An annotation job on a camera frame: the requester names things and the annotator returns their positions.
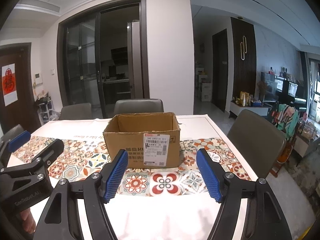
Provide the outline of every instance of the clothes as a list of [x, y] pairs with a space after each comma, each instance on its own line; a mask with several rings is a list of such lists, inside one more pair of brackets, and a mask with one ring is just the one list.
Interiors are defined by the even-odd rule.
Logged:
[[299, 114], [296, 109], [288, 105], [279, 105], [279, 114], [276, 117], [278, 130], [285, 130], [286, 139], [294, 135], [295, 127], [299, 120]]

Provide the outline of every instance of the floral tile pattern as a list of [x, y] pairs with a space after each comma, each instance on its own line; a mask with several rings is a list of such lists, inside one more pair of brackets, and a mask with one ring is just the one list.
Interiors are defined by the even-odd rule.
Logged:
[[55, 161], [52, 163], [52, 165], [49, 167], [49, 176], [53, 177], [55, 179], [60, 179], [62, 178], [62, 173], [66, 169], [67, 164]]
[[[64, 151], [49, 167], [53, 178], [71, 181], [86, 179], [100, 172], [105, 163], [111, 162], [103, 141], [63, 140]], [[25, 163], [31, 162], [54, 138], [32, 136], [30, 141], [13, 153]], [[177, 168], [127, 169], [117, 190], [118, 194], [132, 196], [185, 195], [207, 192], [196, 164], [196, 152], [204, 148], [213, 161], [225, 171], [241, 179], [250, 180], [233, 152], [221, 138], [185, 140], [180, 142], [181, 164]]]
[[181, 195], [178, 172], [154, 172], [150, 178], [150, 195]]
[[92, 173], [100, 172], [100, 171], [101, 171], [100, 168], [92, 169], [92, 168], [84, 167], [80, 170], [79, 176], [76, 177], [73, 181], [84, 180], [88, 176], [90, 176]]
[[181, 172], [182, 194], [194, 194], [208, 191], [199, 171]]
[[150, 173], [134, 173], [126, 172], [122, 180], [122, 188], [124, 195], [141, 195], [146, 196], [149, 193]]
[[62, 178], [66, 178], [69, 182], [76, 181], [83, 168], [79, 168], [77, 165], [67, 165], [65, 170], [62, 172]]
[[88, 158], [86, 158], [87, 163], [86, 163], [86, 167], [89, 168], [101, 168], [105, 165], [105, 163], [110, 163], [111, 162], [111, 158], [109, 156], [109, 154], [105, 154], [105, 153], [94, 153], [92, 156]]

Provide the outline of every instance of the finger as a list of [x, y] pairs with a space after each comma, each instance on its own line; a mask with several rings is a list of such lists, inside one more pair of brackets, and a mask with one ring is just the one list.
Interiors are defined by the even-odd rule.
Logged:
[[30, 215], [27, 217], [27, 219], [25, 221], [23, 221], [22, 223], [22, 228], [28, 232], [30, 230], [30, 228], [32, 227], [33, 224], [33, 217], [32, 214], [30, 213]]
[[34, 233], [36, 230], [36, 222], [33, 220], [32, 226], [30, 227], [30, 230], [28, 231], [29, 234]]
[[22, 220], [25, 221], [25, 220], [27, 219], [27, 217], [28, 217], [29, 214], [31, 214], [30, 208], [22, 211], [22, 212], [20, 213], [20, 216], [21, 216]]

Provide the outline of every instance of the chair backrest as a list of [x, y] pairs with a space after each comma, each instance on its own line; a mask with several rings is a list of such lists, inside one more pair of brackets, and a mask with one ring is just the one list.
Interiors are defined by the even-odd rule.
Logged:
[[227, 137], [259, 178], [265, 178], [285, 146], [285, 134], [262, 116], [242, 110]]
[[92, 120], [91, 104], [64, 106], [59, 120]]
[[114, 115], [163, 112], [163, 103], [160, 99], [125, 99], [116, 102]]
[[1, 138], [0, 138], [0, 142], [4, 141], [8, 141], [9, 139], [12, 140], [14, 138], [16, 138], [19, 134], [21, 134], [22, 132], [24, 132], [24, 129], [22, 128], [22, 126], [20, 124], [16, 125], [15, 127], [11, 128], [9, 131], [7, 131]]

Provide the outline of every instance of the dark wall panel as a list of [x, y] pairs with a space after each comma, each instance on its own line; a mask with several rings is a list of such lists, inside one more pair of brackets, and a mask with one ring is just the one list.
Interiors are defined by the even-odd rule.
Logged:
[[[254, 95], [257, 72], [256, 38], [253, 25], [231, 17], [233, 46], [234, 46], [234, 76], [233, 97], [239, 97], [240, 92], [248, 92]], [[240, 44], [243, 36], [247, 41], [247, 53], [244, 60], [241, 59]]]

